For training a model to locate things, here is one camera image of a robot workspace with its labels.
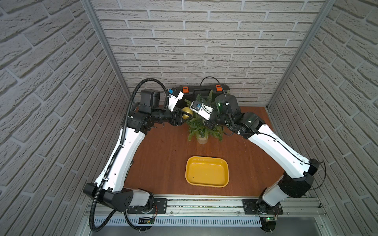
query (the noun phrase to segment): yellow tray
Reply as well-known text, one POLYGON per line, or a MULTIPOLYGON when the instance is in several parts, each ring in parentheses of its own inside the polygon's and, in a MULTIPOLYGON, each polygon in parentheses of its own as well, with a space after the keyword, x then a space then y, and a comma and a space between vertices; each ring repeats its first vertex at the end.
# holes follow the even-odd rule
POLYGON ((186 162, 186 181, 191 185, 223 188, 228 184, 228 165, 221 158, 192 156, 186 162))

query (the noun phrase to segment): black cable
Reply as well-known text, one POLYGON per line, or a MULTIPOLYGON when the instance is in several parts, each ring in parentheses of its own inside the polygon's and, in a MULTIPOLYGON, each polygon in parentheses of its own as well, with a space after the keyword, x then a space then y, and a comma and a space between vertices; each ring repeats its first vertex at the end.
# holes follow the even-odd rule
MULTIPOLYGON (((157 79, 154 79, 154 78, 147 78, 147 79, 144 79, 141 82, 139 82, 137 84, 137 86, 135 87, 133 93, 131 94, 129 105, 127 106, 126 114, 125 114, 125 116, 123 118, 123 122, 122 122, 121 141, 119 142, 120 144, 118 145, 116 151, 114 152, 114 155, 112 156, 112 158, 111 158, 111 160, 109 162, 109 165, 108 165, 108 167, 107 167, 107 169, 106 169, 106 171, 104 173, 104 176, 102 177, 100 185, 98 186, 98 188, 97 188, 97 190, 96 190, 96 192, 94 194, 94 197, 93 197, 93 201, 92 201, 92 205, 91 205, 91 210, 89 212, 89 228, 91 229, 92 232, 98 232, 98 231, 100 231, 108 223, 108 221, 110 220, 110 218, 113 216, 113 214, 116 211, 116 210, 113 210, 108 215, 108 217, 106 218, 106 220, 100 225, 100 227, 96 227, 95 226, 95 211, 96 211, 96 205, 97 205, 97 202, 98 202, 98 198, 100 196, 100 192, 102 190, 102 187, 105 184, 105 181, 107 181, 107 178, 109 176, 110 170, 113 167, 114 161, 117 158, 118 153, 119 153, 119 151, 122 148, 121 144, 123 144, 125 142, 126 128, 127 128, 127 124, 128 124, 128 120, 129 120, 129 114, 130 114, 131 108, 133 106, 135 95, 138 92, 139 88, 144 83, 149 82, 149 81, 153 81, 153 82, 158 83, 163 88, 164 91, 168 92, 168 90, 165 88, 165 86, 164 86, 163 83, 161 83, 160 81, 158 81, 157 79)), ((168 108, 168 96, 166 98, 166 104, 165 104, 164 110, 166 110, 167 108, 168 108)))
MULTIPOLYGON (((244 133, 244 134, 264 134, 264 133, 256 133, 256 132, 253 132, 253 133, 244 133)), ((281 146, 283 146, 291 155, 293 155, 297 160, 299 160, 301 163, 303 163, 303 164, 306 164, 306 165, 312 165, 312 164, 310 164, 310 163, 306 163, 306 162, 302 162, 302 160, 301 159, 299 159, 296 155, 294 155, 293 153, 291 153, 282 143, 280 143, 275 137, 273 137, 273 136, 271 136, 271 135, 268 135, 268 134, 264 134, 264 135, 267 135, 267 136, 269 136, 269 137, 271 137, 271 138, 273 138, 277 143, 279 143, 279 144, 281 144, 281 146)), ((325 181, 325 178, 326 178, 326 176, 327 176, 327 168, 326 168, 326 166, 325 166, 325 162, 324 162, 324 160, 323 161, 321 161, 321 162, 319 162, 319 164, 321 164, 321 163, 323 163, 323 165, 324 165, 324 179, 323 179, 323 181, 322 181, 322 183, 319 185, 319 186, 317 186, 316 188, 313 188, 313 189, 309 189, 309 190, 315 190, 315 189, 318 189, 318 188, 320 188, 323 184, 324 184, 324 181, 325 181)))
POLYGON ((140 231, 140 232, 143 232, 143 231, 144 231, 144 232, 147 232, 147 230, 149 230, 149 229, 152 227, 152 226, 145 226, 144 229, 142 229, 142 228, 138 228, 137 226, 133 225, 133 224, 130 222, 129 218, 127 217, 127 213, 126 213, 126 211, 124 211, 123 214, 125 215, 125 219, 126 219, 126 222, 128 223, 128 225, 129 225, 131 228, 135 229, 135 230, 138 230, 138 231, 140 231))
MULTIPOLYGON (((215 79, 215 80, 219 83, 219 85, 220 85, 219 80, 217 80, 215 77, 212 77, 212 76, 206 76, 206 77, 203 78, 203 80, 201 81, 200 86, 202 86, 202 82, 203 82, 205 79, 207 79, 207 78, 213 78, 213 79, 215 79)), ((222 91, 223 91, 223 93, 225 94, 225 99, 227 99, 227 98, 226 98, 226 92, 225 92, 225 90, 224 90, 223 88, 222 88, 222 91)))
MULTIPOLYGON (((264 134, 264 133, 251 132, 251 133, 243 133, 243 134, 264 134)), ((271 138, 274 139, 277 143, 281 144, 281 146, 283 146, 283 148, 286 149, 286 151, 288 151, 291 155, 293 155, 293 157, 295 157, 295 158, 296 158, 298 161, 300 161, 301 163, 306 164, 306 165, 311 165, 310 163, 303 162, 301 159, 299 159, 296 155, 294 155, 292 152, 290 152, 289 149, 287 149, 282 143, 280 143, 280 142, 279 142, 275 137, 273 137, 272 135, 269 135, 269 134, 264 134, 264 135, 271 137, 271 138)))
POLYGON ((231 136, 231 135, 234 134, 234 132, 232 132, 231 134, 226 134, 225 131, 223 130, 223 126, 221 126, 221 127, 222 127, 222 132, 223 132, 223 134, 225 134, 225 135, 227 135, 227 136, 231 136))
POLYGON ((318 188, 320 188, 324 184, 325 177, 327 176, 327 168, 325 166, 325 162, 324 161, 321 161, 320 163, 323 163, 323 165, 324 165, 324 179, 323 179, 322 183, 319 186, 317 186, 316 188, 309 189, 309 190, 318 189, 318 188))
POLYGON ((161 128, 158 128, 158 127, 156 127, 156 126, 153 126, 152 128, 162 129, 162 128, 164 128, 164 126, 165 126, 164 122, 163 122, 162 124, 163 124, 163 127, 161 127, 161 128))
POLYGON ((205 108, 205 106, 203 106, 203 110, 206 112, 206 113, 208 113, 209 115, 211 115, 211 112, 209 112, 206 108, 205 108))

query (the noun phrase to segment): white brick wall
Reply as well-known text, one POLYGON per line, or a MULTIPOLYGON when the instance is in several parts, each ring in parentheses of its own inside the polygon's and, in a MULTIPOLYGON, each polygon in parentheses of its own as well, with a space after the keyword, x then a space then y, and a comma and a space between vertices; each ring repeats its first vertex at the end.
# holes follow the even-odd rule
POLYGON ((257 106, 266 104, 275 87, 255 90, 251 85, 279 81, 323 3, 92 2, 131 90, 136 78, 147 76, 177 78, 165 82, 167 86, 194 85, 193 78, 216 76, 227 84, 238 79, 231 92, 249 97, 242 99, 243 105, 257 106))
POLYGON ((270 110, 287 143, 326 162, 313 194, 338 235, 378 234, 377 6, 337 0, 270 110))
POLYGON ((73 235, 127 104, 77 0, 0 1, 0 235, 73 235))

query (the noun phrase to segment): brown tabletop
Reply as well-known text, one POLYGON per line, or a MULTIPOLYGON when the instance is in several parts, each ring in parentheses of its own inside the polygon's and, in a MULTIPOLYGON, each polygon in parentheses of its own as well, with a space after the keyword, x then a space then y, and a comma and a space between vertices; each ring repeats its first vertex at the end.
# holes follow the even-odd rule
MULTIPOLYGON (((242 112, 248 111, 256 113, 273 129, 264 107, 242 107, 242 112)), ((135 153, 125 187, 141 188, 155 194, 259 196, 284 172, 262 149, 237 134, 223 135, 221 142, 210 137, 204 145, 195 137, 188 142, 187 136, 187 124, 173 127, 166 123, 164 128, 151 129, 135 153), (192 156, 226 160, 228 185, 213 188, 186 182, 186 161, 192 156)))

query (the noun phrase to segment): perforated metal strip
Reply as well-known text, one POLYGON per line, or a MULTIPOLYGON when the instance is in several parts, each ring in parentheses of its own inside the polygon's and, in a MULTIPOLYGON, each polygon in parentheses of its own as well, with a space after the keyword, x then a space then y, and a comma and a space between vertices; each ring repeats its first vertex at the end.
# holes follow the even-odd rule
MULTIPOLYGON (((135 226, 139 225, 140 216, 129 216, 130 222, 135 226)), ((99 226, 106 219, 106 216, 96 216, 95 225, 99 226)), ((125 217, 113 216, 107 225, 127 226, 125 217)), ((199 217, 199 216, 157 216, 153 226, 212 226, 212 227, 261 227, 259 217, 199 217)))

